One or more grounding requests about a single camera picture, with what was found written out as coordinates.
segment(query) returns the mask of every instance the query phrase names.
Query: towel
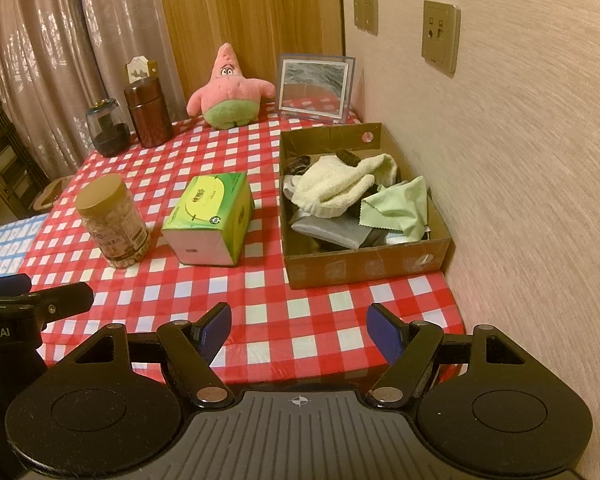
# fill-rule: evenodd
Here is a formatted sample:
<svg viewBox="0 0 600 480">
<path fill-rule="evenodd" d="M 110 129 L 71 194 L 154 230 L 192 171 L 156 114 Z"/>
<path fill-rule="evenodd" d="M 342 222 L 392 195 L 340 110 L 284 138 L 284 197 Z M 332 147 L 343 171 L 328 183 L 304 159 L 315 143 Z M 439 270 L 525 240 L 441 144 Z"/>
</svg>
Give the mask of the towel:
<svg viewBox="0 0 600 480">
<path fill-rule="evenodd" d="M 423 176 L 381 189 L 362 199 L 360 225 L 402 231 L 408 242 L 427 227 L 427 184 Z"/>
<path fill-rule="evenodd" d="M 364 158 L 352 168 L 335 155 L 324 155 L 295 183 L 291 202 L 318 218 L 343 214 L 373 184 L 391 186 L 397 166 L 391 155 Z"/>
</svg>

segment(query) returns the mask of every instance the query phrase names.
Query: plastic jar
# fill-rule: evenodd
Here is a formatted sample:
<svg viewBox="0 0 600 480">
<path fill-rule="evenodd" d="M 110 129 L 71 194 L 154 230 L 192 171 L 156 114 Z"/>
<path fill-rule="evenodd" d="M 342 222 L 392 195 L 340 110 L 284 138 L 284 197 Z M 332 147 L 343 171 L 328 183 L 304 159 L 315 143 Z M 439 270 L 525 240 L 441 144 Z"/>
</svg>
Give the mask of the plastic jar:
<svg viewBox="0 0 600 480">
<path fill-rule="evenodd" d="M 125 269 L 145 256 L 149 229 L 118 174 L 106 174 L 87 184 L 78 193 L 75 208 L 111 267 Z"/>
<path fill-rule="evenodd" d="M 116 156 L 129 147 L 131 134 L 115 99 L 104 99 L 87 111 L 87 126 L 96 150 Z"/>
</svg>

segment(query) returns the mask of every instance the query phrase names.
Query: red and white checkered tablecloth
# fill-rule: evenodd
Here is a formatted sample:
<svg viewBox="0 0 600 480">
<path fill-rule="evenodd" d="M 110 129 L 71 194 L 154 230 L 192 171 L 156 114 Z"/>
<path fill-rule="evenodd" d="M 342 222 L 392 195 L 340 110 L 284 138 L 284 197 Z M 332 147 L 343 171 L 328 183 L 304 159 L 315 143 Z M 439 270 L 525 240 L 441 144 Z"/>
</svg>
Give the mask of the red and white checkered tablecloth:
<svg viewBox="0 0 600 480">
<path fill-rule="evenodd" d="M 189 120 L 175 125 L 178 135 L 158 148 L 134 145 L 114 158 L 91 154 L 20 267 L 31 277 L 34 290 L 84 281 L 95 293 L 88 313 L 51 323 L 45 330 L 39 352 L 48 363 L 60 360 L 107 323 L 125 323 L 129 332 L 150 332 L 170 320 L 197 320 L 219 301 L 231 305 L 233 328 L 212 367 L 227 383 L 343 372 L 346 378 L 365 375 L 384 364 L 365 329 L 366 308 L 374 301 L 404 320 L 424 318 L 448 332 L 464 332 L 440 272 L 328 288 L 289 288 L 278 217 L 280 131 L 318 123 L 280 118 L 271 105 L 263 106 L 259 121 L 217 131 L 202 120 Z M 256 206 L 238 266 L 179 264 L 160 234 L 164 218 L 194 175 L 229 171 L 247 172 Z M 109 172 L 122 175 L 153 232 L 148 255 L 128 269 L 107 266 L 74 209 L 80 189 Z M 134 366 L 161 380 L 158 365 Z"/>
</svg>

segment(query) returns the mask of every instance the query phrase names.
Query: picture frame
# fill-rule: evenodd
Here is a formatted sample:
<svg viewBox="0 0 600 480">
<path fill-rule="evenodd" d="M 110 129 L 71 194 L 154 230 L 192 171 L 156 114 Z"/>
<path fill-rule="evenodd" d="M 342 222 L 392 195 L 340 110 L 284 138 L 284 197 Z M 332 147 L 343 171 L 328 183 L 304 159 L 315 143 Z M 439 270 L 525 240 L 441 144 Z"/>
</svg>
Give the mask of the picture frame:
<svg viewBox="0 0 600 480">
<path fill-rule="evenodd" d="M 281 115 L 346 123 L 355 65 L 356 59 L 348 56 L 281 54 L 276 111 Z"/>
</svg>

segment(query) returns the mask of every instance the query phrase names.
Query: wall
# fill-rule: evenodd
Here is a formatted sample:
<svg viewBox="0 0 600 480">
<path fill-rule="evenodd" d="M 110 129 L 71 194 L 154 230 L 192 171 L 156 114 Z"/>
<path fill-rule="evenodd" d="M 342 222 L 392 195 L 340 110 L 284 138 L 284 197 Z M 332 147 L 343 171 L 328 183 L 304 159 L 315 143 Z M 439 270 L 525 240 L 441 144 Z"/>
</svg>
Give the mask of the wall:
<svg viewBox="0 0 600 480">
<path fill-rule="evenodd" d="M 426 176 L 467 326 L 497 325 L 588 403 L 580 469 L 600 479 L 600 0 L 438 1 L 462 10 L 453 78 L 420 57 L 423 0 L 379 0 L 377 37 L 344 0 L 356 104 Z"/>
</svg>

